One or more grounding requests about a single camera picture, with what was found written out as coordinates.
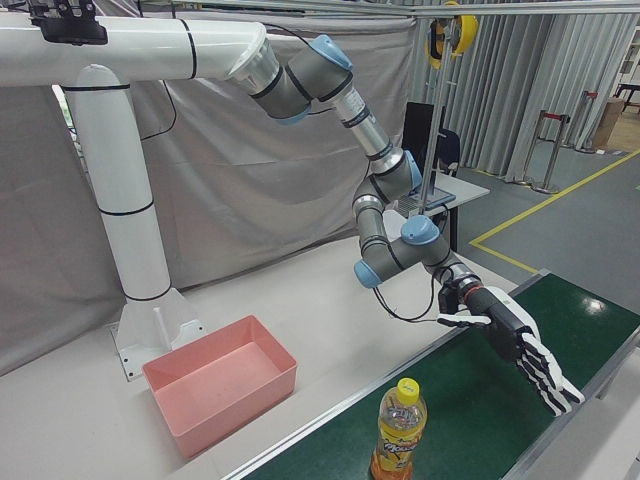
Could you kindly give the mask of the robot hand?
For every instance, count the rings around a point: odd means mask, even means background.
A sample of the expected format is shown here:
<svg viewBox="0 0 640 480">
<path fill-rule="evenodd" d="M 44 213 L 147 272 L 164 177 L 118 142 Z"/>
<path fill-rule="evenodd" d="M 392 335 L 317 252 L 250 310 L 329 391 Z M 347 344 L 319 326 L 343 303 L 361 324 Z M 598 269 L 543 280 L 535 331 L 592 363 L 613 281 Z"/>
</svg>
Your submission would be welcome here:
<svg viewBox="0 0 640 480">
<path fill-rule="evenodd" d="M 567 414 L 585 401 L 542 343 L 536 321 L 509 294 L 498 287 L 475 287 L 465 297 L 465 305 L 467 315 L 441 313 L 437 322 L 479 328 L 495 353 L 516 365 L 553 416 Z"/>
</svg>

